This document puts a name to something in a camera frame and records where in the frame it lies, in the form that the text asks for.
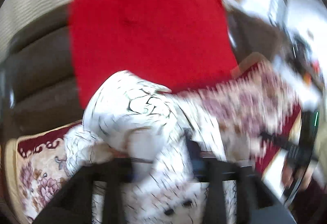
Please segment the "dark brown leather sofa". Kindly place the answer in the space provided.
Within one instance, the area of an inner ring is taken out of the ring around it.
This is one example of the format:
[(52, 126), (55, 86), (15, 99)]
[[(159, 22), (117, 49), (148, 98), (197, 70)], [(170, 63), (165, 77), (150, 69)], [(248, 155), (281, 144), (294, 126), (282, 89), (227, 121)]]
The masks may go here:
[[(237, 61), (258, 52), (272, 60), (285, 34), (261, 18), (232, 8), (228, 31)], [(9, 42), (1, 65), (1, 143), (81, 119), (83, 110), (69, 47), (68, 6), (30, 22)]]

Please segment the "white black crackle-pattern coat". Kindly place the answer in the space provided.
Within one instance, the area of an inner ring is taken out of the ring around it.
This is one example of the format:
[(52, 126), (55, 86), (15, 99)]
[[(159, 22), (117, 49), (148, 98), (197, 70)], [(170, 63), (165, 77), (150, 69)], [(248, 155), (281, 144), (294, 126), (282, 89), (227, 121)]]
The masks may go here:
[(217, 120), (197, 102), (128, 71), (111, 75), (64, 137), (66, 168), (125, 156), (135, 179), (122, 188), (128, 223), (201, 223), (208, 184), (193, 179), (184, 130), (202, 151), (224, 161)]

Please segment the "floral red beige sofa cover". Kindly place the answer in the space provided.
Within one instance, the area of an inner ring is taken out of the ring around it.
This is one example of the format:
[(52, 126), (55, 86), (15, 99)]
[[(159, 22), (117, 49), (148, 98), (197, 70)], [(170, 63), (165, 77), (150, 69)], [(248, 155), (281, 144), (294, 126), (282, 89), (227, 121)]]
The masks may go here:
[[(264, 175), (277, 166), (277, 152), (259, 139), (262, 130), (299, 139), (300, 102), (295, 91), (266, 60), (234, 80), (177, 95), (197, 102), (219, 126), (226, 161), (254, 161)], [(10, 140), (6, 147), (9, 197), (18, 219), (32, 223), (74, 176), (66, 168), (64, 137), (74, 122), (33, 136)]]

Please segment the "large red cushion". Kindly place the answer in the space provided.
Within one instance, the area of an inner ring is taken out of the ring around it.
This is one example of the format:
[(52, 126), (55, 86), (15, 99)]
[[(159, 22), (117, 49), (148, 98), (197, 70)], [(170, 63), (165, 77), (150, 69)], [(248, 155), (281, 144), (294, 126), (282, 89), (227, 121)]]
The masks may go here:
[(222, 0), (74, 0), (69, 33), (83, 107), (117, 71), (179, 92), (237, 66)]

